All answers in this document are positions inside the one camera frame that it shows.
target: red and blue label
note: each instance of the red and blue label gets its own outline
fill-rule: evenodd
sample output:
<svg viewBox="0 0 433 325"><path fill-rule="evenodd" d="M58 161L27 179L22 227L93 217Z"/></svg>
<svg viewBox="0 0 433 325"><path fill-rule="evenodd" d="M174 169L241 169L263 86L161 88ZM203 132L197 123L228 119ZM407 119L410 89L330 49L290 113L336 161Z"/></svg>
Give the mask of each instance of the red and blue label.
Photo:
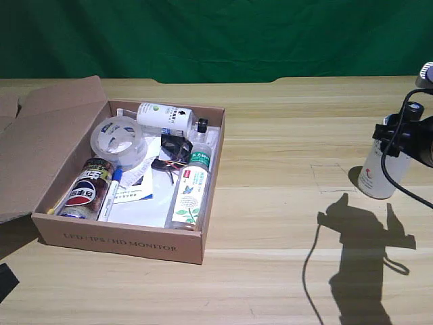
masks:
<svg viewBox="0 0 433 325"><path fill-rule="evenodd" d="M92 202L96 197L95 186L90 181L79 181L71 193L69 199L66 201L67 207L74 207L76 205L84 205Z"/></svg>

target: blue marker cap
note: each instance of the blue marker cap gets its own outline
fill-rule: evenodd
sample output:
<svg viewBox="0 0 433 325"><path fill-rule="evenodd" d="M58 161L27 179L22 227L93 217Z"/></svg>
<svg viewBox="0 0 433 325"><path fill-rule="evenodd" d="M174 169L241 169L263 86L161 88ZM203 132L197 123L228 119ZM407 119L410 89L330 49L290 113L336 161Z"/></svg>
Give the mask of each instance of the blue marker cap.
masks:
<svg viewBox="0 0 433 325"><path fill-rule="evenodd" d="M120 181L122 179L122 169L116 169L113 173L113 181Z"/></svg>

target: marker pen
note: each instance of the marker pen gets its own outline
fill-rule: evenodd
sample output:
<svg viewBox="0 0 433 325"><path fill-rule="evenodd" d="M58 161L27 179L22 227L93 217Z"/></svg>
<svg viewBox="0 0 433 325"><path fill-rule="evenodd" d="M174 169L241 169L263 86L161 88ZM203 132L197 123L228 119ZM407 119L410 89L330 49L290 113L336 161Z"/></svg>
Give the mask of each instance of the marker pen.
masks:
<svg viewBox="0 0 433 325"><path fill-rule="evenodd" d="M104 203L102 204L101 212L99 213L98 221L108 221L110 216L111 208L113 207L113 202L116 197L117 189L119 187L119 181L122 179L122 169L116 169L113 173L113 178L111 180L110 188Z"/></svg>

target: black bottle cap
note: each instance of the black bottle cap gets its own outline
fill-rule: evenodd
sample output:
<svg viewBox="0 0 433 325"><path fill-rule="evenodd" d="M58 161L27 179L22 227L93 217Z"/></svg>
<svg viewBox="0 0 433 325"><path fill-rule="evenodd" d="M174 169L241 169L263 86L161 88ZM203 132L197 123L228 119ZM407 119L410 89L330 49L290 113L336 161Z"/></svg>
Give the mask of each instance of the black bottle cap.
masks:
<svg viewBox="0 0 433 325"><path fill-rule="evenodd" d="M407 102L405 106L405 120L406 121L419 121L424 107L417 102Z"/></svg>
<svg viewBox="0 0 433 325"><path fill-rule="evenodd" d="M205 118L199 118L197 122L197 132L206 133L208 129L208 120Z"/></svg>

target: plastic bottle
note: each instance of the plastic bottle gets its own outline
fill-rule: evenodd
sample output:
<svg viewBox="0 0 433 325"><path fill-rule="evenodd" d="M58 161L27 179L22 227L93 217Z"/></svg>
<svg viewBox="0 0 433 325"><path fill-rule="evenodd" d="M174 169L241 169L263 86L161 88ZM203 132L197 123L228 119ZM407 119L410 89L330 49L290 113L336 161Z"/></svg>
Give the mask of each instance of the plastic bottle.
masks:
<svg viewBox="0 0 433 325"><path fill-rule="evenodd" d="M206 132L208 120L198 118L189 108L155 103L141 103L137 112L140 125L159 127L162 134L176 135L189 139L194 131Z"/></svg>
<svg viewBox="0 0 433 325"><path fill-rule="evenodd" d="M404 121L419 121L424 111L421 104L408 102L404 112ZM391 114L384 118L383 124L397 124L400 118L399 114ZM389 198L395 191L395 187L385 178L381 168L382 151L380 148L381 141L374 140L373 147L358 177L358 188L366 195L372 198ZM405 176L411 163L411 157L400 152L398 157L386 157L386 170L397 183Z"/></svg>
<svg viewBox="0 0 433 325"><path fill-rule="evenodd" d="M196 230L206 210L209 186L209 165L212 149L197 143L191 152L189 164L179 172L173 199L166 219L166 228Z"/></svg>

